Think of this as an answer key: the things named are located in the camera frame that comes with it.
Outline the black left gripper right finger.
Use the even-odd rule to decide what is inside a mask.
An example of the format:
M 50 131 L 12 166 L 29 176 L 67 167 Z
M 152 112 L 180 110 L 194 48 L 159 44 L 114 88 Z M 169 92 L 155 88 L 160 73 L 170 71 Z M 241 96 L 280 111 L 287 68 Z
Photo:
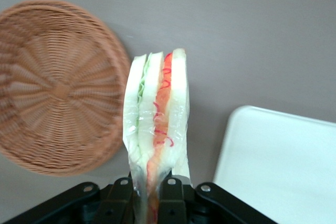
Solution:
M 160 187 L 158 223 L 275 223 L 214 183 L 196 188 L 171 177 Z

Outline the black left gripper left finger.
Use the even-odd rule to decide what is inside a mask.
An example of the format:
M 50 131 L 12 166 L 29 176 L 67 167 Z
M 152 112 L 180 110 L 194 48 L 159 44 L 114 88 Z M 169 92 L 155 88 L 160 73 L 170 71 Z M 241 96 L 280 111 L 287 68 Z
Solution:
M 84 182 L 5 223 L 133 223 L 133 186 L 122 177 L 105 188 Z

